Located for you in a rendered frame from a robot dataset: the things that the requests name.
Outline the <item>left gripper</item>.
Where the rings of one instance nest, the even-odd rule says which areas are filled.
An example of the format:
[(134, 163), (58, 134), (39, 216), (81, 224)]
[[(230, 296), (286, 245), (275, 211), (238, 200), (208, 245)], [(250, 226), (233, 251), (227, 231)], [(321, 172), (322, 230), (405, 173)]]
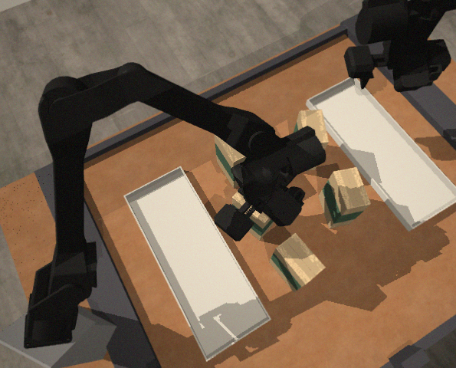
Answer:
[[(294, 178), (295, 176), (291, 176), (288, 172), (283, 173), (280, 170), (277, 184), (274, 189), (263, 195), (250, 192), (246, 186), (239, 188), (238, 192), (244, 196), (244, 200), (246, 202), (242, 207), (240, 207), (240, 209), (236, 209), (232, 204), (225, 204), (214, 216), (215, 224), (236, 242), (239, 242), (254, 225), (254, 223), (250, 220), (250, 216), (255, 212), (257, 206), (261, 202), (264, 203), (281, 183), (281, 189), (284, 189)], [(249, 211), (246, 212), (248, 209)]]

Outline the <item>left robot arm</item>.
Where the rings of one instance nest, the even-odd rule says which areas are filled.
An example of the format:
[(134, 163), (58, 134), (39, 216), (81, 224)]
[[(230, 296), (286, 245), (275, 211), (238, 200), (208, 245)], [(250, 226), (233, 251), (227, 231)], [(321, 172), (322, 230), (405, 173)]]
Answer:
[[(97, 287), (96, 242), (84, 237), (84, 157), (93, 122), (137, 101), (215, 134), (246, 156), (231, 172), (240, 188), (247, 185), (254, 194), (271, 192), (280, 170), (296, 176), (326, 161), (310, 126), (280, 138), (256, 114), (213, 103), (134, 62), (79, 78), (52, 79), (38, 115), (53, 159), (56, 245), (52, 262), (35, 273), (25, 349), (70, 343), (78, 305)], [(304, 196), (301, 188), (281, 189), (280, 184), (255, 210), (278, 226), (291, 225)]]

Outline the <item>tan and green rectangular block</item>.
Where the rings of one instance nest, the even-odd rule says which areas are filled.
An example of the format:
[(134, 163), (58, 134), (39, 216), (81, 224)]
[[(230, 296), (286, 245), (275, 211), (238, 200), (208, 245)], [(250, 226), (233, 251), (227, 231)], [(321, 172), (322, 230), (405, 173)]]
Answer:
[(223, 173), (226, 175), (232, 187), (238, 186), (238, 183), (231, 172), (231, 168), (239, 163), (242, 163), (247, 158), (239, 153), (237, 150), (229, 146), (225, 141), (217, 137), (215, 134), (215, 150), (217, 163), (221, 167)]
[(299, 112), (294, 133), (303, 127), (315, 129), (315, 133), (324, 149), (329, 142), (322, 110), (301, 110)]
[(371, 205), (356, 167), (333, 172), (318, 197), (329, 228), (350, 224)]
[(275, 248), (270, 263), (293, 292), (325, 268), (296, 233)]
[[(244, 200), (244, 196), (239, 192), (236, 192), (232, 196), (232, 205), (236, 209), (240, 209), (240, 207), (242, 207), (245, 202), (246, 201)], [(250, 216), (250, 220), (254, 223), (254, 225), (251, 227), (249, 232), (259, 241), (267, 233), (268, 229), (274, 224), (274, 221), (270, 219), (265, 213), (262, 212), (260, 214), (256, 210)]]

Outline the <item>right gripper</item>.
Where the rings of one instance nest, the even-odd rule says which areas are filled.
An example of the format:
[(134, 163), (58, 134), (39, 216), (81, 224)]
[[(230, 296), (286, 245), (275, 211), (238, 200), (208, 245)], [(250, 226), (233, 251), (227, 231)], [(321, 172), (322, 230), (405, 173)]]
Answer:
[(400, 36), (397, 39), (384, 41), (382, 45), (384, 47), (382, 54), (371, 54), (368, 45), (346, 49), (344, 59), (348, 75), (352, 79), (360, 79), (361, 89), (365, 88), (370, 78), (374, 78), (372, 73), (374, 68), (387, 67), (389, 59), (399, 51), (409, 49), (409, 53), (414, 53), (429, 45), (425, 55), (426, 61), (431, 60), (431, 64), (441, 64), (442, 71), (451, 63), (451, 55), (444, 39), (428, 40), (427, 38), (424, 41), (410, 41)]

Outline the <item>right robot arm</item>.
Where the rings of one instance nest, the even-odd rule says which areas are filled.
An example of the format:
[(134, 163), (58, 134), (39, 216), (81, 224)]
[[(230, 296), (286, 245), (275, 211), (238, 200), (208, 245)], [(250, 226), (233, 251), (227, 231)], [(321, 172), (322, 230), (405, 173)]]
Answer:
[[(361, 45), (398, 38), (424, 41), (445, 12), (456, 9), (456, 0), (363, 0), (356, 22), (356, 37)], [(428, 48), (417, 52), (399, 51), (387, 63), (393, 69), (397, 92), (431, 86), (442, 73), (441, 64), (426, 61)]]

